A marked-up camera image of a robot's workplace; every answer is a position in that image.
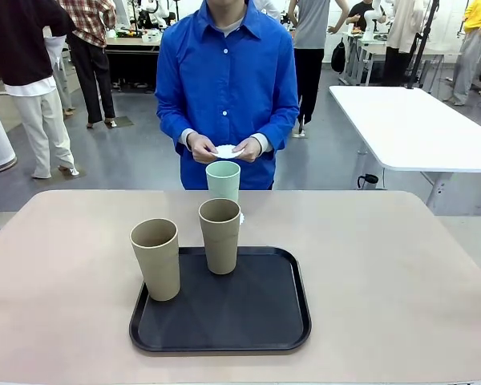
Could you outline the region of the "person's left hand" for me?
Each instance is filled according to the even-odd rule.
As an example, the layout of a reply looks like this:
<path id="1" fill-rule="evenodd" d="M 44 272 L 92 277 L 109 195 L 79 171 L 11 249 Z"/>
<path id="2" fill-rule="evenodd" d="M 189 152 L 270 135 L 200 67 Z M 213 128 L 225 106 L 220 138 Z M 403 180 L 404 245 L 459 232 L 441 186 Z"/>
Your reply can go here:
<path id="1" fill-rule="evenodd" d="M 240 142 L 233 150 L 238 160 L 252 163 L 261 154 L 261 144 L 258 139 L 249 137 Z"/>

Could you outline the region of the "person's right hand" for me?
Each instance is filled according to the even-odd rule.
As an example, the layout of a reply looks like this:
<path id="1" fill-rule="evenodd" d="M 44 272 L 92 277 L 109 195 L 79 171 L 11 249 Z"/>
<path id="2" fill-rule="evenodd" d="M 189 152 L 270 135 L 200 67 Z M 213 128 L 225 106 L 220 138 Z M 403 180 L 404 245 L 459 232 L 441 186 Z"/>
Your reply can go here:
<path id="1" fill-rule="evenodd" d="M 207 136 L 191 132 L 187 136 L 187 144 L 194 161 L 200 164 L 210 164 L 216 159 L 216 147 Z"/>

